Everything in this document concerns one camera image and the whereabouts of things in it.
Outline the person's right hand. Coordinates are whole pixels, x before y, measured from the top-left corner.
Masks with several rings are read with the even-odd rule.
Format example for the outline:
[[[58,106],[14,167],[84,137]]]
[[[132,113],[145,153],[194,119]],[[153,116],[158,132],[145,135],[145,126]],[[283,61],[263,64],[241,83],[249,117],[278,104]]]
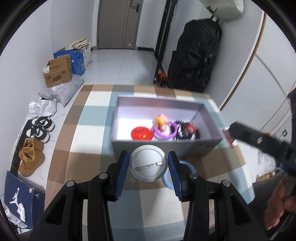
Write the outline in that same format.
[[[295,213],[295,196],[285,198],[285,192],[286,181],[285,178],[282,178],[267,202],[264,214],[264,227],[266,230],[277,226],[285,211]]]

